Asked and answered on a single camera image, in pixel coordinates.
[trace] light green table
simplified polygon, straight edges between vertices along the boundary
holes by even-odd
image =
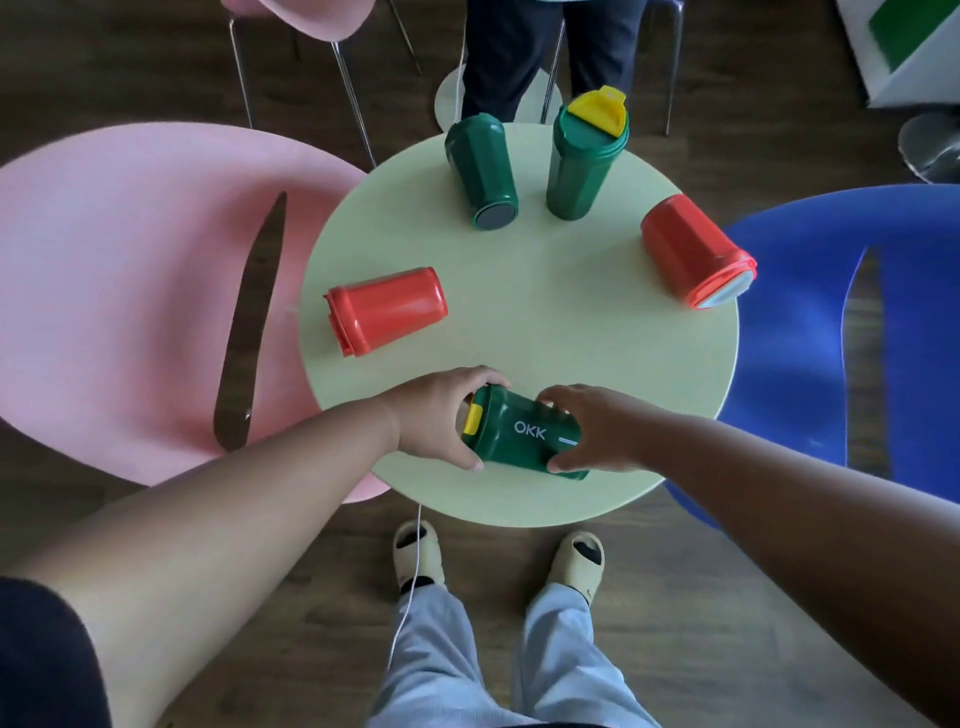
[[[473,230],[441,136],[377,167],[337,207],[317,241],[300,301],[300,345],[321,407],[427,372],[489,364],[520,394],[600,384],[707,417],[720,411],[737,348],[736,304],[693,311],[670,298],[640,242],[640,221],[677,188],[634,155],[611,170],[590,214],[567,223],[544,205],[551,128],[508,124],[520,213]],[[332,286],[432,265],[450,314],[360,358],[343,358],[327,320]],[[375,474],[405,496],[466,521],[576,522],[653,489],[653,473],[583,481],[488,463],[466,473],[395,453]]]

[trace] hand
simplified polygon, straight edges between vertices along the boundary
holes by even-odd
[[[387,406],[396,425],[397,447],[409,455],[445,460],[465,471],[483,470],[483,461],[464,445],[455,423],[464,398],[486,384],[510,383],[490,367],[461,367],[419,376],[374,399]]]
[[[648,465],[644,451],[658,439],[664,424],[676,417],[649,402],[585,384],[548,387],[537,399],[569,412],[583,432],[579,445],[547,463],[551,473],[622,473],[643,468]]]

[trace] chair leg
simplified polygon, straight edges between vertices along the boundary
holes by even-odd
[[[300,33],[292,25],[287,27],[290,29],[290,49],[294,53],[294,61],[300,63],[303,60],[303,56],[300,55]]]
[[[666,123],[663,135],[670,135],[670,115],[673,113],[673,93],[677,87],[677,71],[680,69],[680,46],[684,40],[684,4],[671,3],[673,9],[673,59],[670,62],[670,90],[666,101]]]
[[[550,64],[550,80],[546,85],[546,96],[543,98],[543,111],[540,112],[540,123],[546,124],[546,115],[550,111],[550,102],[553,100],[553,86],[557,82],[557,69],[560,66],[560,49],[564,45],[564,31],[566,22],[560,21],[560,32],[557,33],[557,48],[553,52],[553,63]]]
[[[243,55],[240,53],[240,37],[236,29],[237,16],[231,15],[227,21],[227,29],[230,33],[230,45],[233,46],[233,59],[237,64],[237,77],[240,79],[240,93],[243,96],[243,106],[247,111],[247,124],[251,129],[253,125],[253,106],[250,101],[250,84],[247,82],[247,71],[243,66]]]
[[[387,0],[387,2],[390,3],[390,10],[394,12],[396,25],[400,29],[400,34],[403,35],[403,42],[407,45],[407,53],[410,54],[410,59],[414,62],[414,66],[417,68],[417,75],[422,76],[423,71],[420,69],[420,62],[417,61],[417,54],[414,53],[414,46],[413,43],[410,42],[410,37],[407,35],[407,29],[403,27],[403,21],[400,20],[400,13],[396,9],[396,3],[394,0]]]
[[[356,119],[357,126],[360,127],[360,135],[363,136],[363,145],[367,150],[367,156],[370,158],[370,164],[375,169],[376,159],[373,158],[373,148],[370,145],[370,138],[367,136],[367,127],[363,123],[363,116],[360,113],[360,104],[357,102],[357,95],[353,92],[353,83],[350,82],[350,75],[347,72],[347,63],[340,52],[340,43],[330,43],[333,46],[333,55],[337,58],[337,67],[340,68],[340,76],[344,80],[344,88],[347,90],[347,97],[350,99],[350,108],[353,109],[353,118]]]

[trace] white cable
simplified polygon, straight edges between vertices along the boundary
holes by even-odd
[[[417,530],[414,533],[417,534],[417,565],[414,566],[414,578],[410,582],[410,596],[407,598],[407,608],[403,610],[403,617],[400,618],[400,624],[396,628],[394,633],[394,641],[390,644],[390,657],[387,658],[387,670],[390,669],[390,665],[394,663],[394,652],[396,651],[396,641],[400,637],[400,630],[403,629],[403,624],[407,620],[407,615],[410,614],[410,605],[414,603],[414,592],[417,590],[417,577],[420,576],[420,516],[423,513],[423,506],[417,506]]]
[[[464,61],[467,59],[467,19],[464,18],[464,42],[460,44],[460,65],[457,66],[457,85],[453,92],[453,123],[456,124],[463,116],[464,110],[460,101],[460,86],[464,82]]]

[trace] plastic tumbler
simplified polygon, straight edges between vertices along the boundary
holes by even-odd
[[[469,116],[450,127],[444,149],[460,177],[472,225],[491,231],[513,222],[519,203],[503,124],[488,113]]]
[[[462,419],[463,440],[481,460],[540,473],[547,473],[550,458],[580,442],[572,415],[498,384],[478,389]],[[552,474],[583,480],[587,472]]]
[[[686,195],[656,205],[640,223],[643,245],[670,292],[691,308],[713,308],[746,291],[756,261]]]
[[[561,220],[579,220],[593,206],[607,173],[630,138],[626,97],[611,86],[590,91],[560,109],[546,206]]]
[[[433,268],[336,286],[324,295],[344,356],[363,356],[446,316],[446,297]]]

